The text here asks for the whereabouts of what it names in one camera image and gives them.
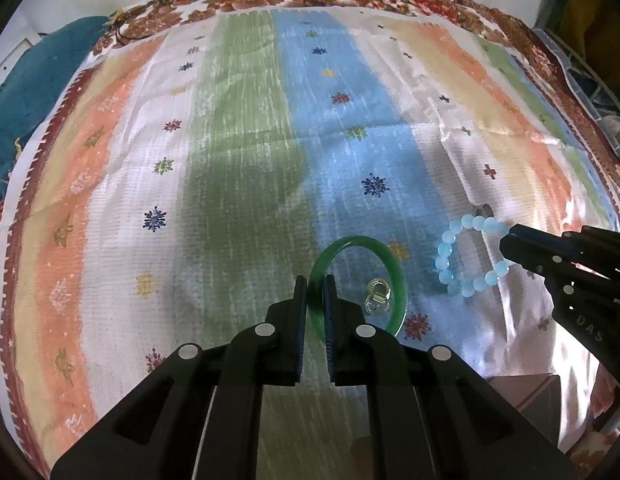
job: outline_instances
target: red snowflake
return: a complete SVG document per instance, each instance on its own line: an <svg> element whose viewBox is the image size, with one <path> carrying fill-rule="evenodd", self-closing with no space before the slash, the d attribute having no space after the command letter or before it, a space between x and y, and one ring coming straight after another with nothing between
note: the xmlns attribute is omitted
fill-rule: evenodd
<svg viewBox="0 0 620 480"><path fill-rule="evenodd" d="M181 127L181 121L178 121L175 119L173 121L165 123L165 126L163 127L163 129L166 132L173 132L174 130L178 130L180 127Z"/></svg>
<svg viewBox="0 0 620 480"><path fill-rule="evenodd" d="M405 337L409 339L418 339L419 341L432 330L427 316L424 314L416 314L408 317L408 319L405 320L404 327Z"/></svg>
<svg viewBox="0 0 620 480"><path fill-rule="evenodd" d="M152 349L152 352L149 352L146 355L146 361L148 362L148 373L152 372L158 365L163 363L165 357L161 357L161 354L157 354L156 348Z"/></svg>
<svg viewBox="0 0 620 480"><path fill-rule="evenodd" d="M336 105L342 105L350 102L349 95L344 94L343 92L339 92L338 94L334 94L332 96L332 102Z"/></svg>

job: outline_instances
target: bead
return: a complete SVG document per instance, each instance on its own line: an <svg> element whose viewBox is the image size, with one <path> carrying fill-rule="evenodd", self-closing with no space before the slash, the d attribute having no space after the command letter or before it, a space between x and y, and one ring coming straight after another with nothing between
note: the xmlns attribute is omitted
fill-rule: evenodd
<svg viewBox="0 0 620 480"><path fill-rule="evenodd" d="M477 292L485 292L488 288L490 288L490 285L485 283L485 278L482 276L480 278L476 278L472 285L474 285L474 290Z"/></svg>
<svg viewBox="0 0 620 480"><path fill-rule="evenodd" d="M474 215L463 215L461 217L461 225L466 229L472 228L472 221L474 220Z"/></svg>
<svg viewBox="0 0 620 480"><path fill-rule="evenodd" d="M445 270L450 266L450 260L445 256L437 256L437 259L434 260L434 266L437 270Z"/></svg>
<svg viewBox="0 0 620 480"><path fill-rule="evenodd" d="M488 272L485 273L485 283L490 286L496 285L498 283L498 274L493 270L488 270Z"/></svg>
<svg viewBox="0 0 620 480"><path fill-rule="evenodd" d="M494 266L494 272L496 272L496 275L500 278L503 278L503 276L507 274L508 270L509 266L507 265L507 262L505 260L501 260Z"/></svg>
<svg viewBox="0 0 620 480"><path fill-rule="evenodd" d="M450 282L450 284L447 286L447 293L450 296L456 296L457 294L459 294L459 292L461 292L461 283L458 280Z"/></svg>
<svg viewBox="0 0 620 480"><path fill-rule="evenodd" d="M461 283L461 295L464 298L471 298L474 295L474 285L472 285L472 282Z"/></svg>
<svg viewBox="0 0 620 480"><path fill-rule="evenodd" d="M488 234L494 233L496 232L497 225L498 225L498 222L494 220L494 217L490 216L485 219L485 223L483 224L483 231Z"/></svg>
<svg viewBox="0 0 620 480"><path fill-rule="evenodd" d="M472 227L477 231L483 229L483 224L485 224L485 218L483 216L475 216L474 220L472 220Z"/></svg>
<svg viewBox="0 0 620 480"><path fill-rule="evenodd" d="M441 239L446 244L453 244L456 241L456 236L452 231L446 231L445 233L443 233L443 236L441 237Z"/></svg>
<svg viewBox="0 0 620 480"><path fill-rule="evenodd" d="M458 235L461 231L463 231L463 226L458 218L450 222L450 231L452 231L455 235Z"/></svg>
<svg viewBox="0 0 620 480"><path fill-rule="evenodd" d="M452 274L450 269L445 269L439 272L439 282L443 283L443 285L447 285L448 283L452 283L452 280L455 276Z"/></svg>
<svg viewBox="0 0 620 480"><path fill-rule="evenodd" d="M505 222L499 222L496 225L495 233L499 235L501 238L503 238L505 235L509 233L509 225L507 225Z"/></svg>
<svg viewBox="0 0 620 480"><path fill-rule="evenodd" d="M446 258L452 254L452 246L450 244L446 244L445 242L441 242L437 247L437 251L439 252L439 256L445 256Z"/></svg>

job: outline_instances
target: blue stripe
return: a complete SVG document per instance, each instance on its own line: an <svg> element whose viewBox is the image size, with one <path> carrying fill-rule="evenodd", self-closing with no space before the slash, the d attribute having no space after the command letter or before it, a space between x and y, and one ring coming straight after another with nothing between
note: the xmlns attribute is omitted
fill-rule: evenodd
<svg viewBox="0 0 620 480"><path fill-rule="evenodd" d="M327 12L274 10L272 15L293 129L307 158L304 186L314 200L319 248L352 234L404 243L411 256L403 263L411 292L408 316L427 314L433 328L423 341L405 343L447 344L480 369L489 341L481 340L471 302L449 297L433 272L433 255L449 219L410 126L347 28ZM315 48L325 53L313 54ZM322 75L324 69L336 76ZM350 101L334 104L338 94ZM359 126L365 128L364 139L347 136L347 129ZM362 180L370 173L384 178L389 190L364 195ZM341 253L332 269L340 295L359 304L368 280L385 276L376 257L360 248ZM387 322L369 320L380 326Z"/></svg>
<svg viewBox="0 0 620 480"><path fill-rule="evenodd" d="M566 124L565 120L563 119L563 116L559 114L557 109L554 108L554 106L552 106L552 104L550 104L547 101L545 95L543 95L542 92L539 91L538 88L536 88L536 85L534 85L534 83L532 83L529 80L528 76L525 74L525 72L523 72L519 64L516 62L516 60L512 58L511 54L507 54L507 59L509 60L510 65L512 65L512 68L516 71L516 73L521 78L521 81L523 81L525 86L527 86L528 90L541 103L545 112L548 115L551 115L555 121L557 121L558 125L560 126L561 131L563 132L563 138L561 140L565 142L567 146L571 146L572 148L574 148L576 152L578 153L578 157L581 159L581 162L583 163L583 166L586 169L587 174L589 174L590 181L592 182L594 189L596 190L596 193L600 197L600 202L605 208L608 220L610 221L610 229L618 231L619 230L619 219L617 218L616 213L614 212L612 205L610 204L610 197L608 193L605 191L605 187L598 173L596 172L594 166L592 165L592 162L590 162L589 157L587 156L587 152L585 148L578 141L578 139L574 136L574 133L572 132L571 128Z"/></svg>

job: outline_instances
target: green bangle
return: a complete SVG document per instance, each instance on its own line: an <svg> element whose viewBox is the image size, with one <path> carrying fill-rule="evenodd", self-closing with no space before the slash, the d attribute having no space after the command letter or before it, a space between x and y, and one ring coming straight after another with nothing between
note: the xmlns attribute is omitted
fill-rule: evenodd
<svg viewBox="0 0 620 480"><path fill-rule="evenodd" d="M386 330L394 336L398 335L403 326L403 321L405 320L408 293L405 288L401 266L392 254L392 251L379 240L375 240L368 236L346 236L331 243L317 258L310 272L310 283L308 284L307 293L310 322L323 342L325 342L325 326L323 323L323 278L334 257L343 249L354 246L370 249L381 258L383 265L390 274L394 301L392 302L392 313Z"/></svg>

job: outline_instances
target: dark blue snowflake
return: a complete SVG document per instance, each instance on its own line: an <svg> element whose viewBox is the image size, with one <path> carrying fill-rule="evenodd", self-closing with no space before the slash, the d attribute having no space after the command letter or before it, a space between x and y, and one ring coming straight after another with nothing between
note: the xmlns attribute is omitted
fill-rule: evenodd
<svg viewBox="0 0 620 480"><path fill-rule="evenodd" d="M385 179L378 176L374 176L370 173L370 176L361 181L363 184L363 194L372 196L381 196L382 193L389 191L390 188L385 185Z"/></svg>
<svg viewBox="0 0 620 480"><path fill-rule="evenodd" d="M150 209L147 213L144 213L144 216L146 216L144 227L155 233L157 229L165 227L165 215L166 213L161 211L157 206L154 206L154 209Z"/></svg>

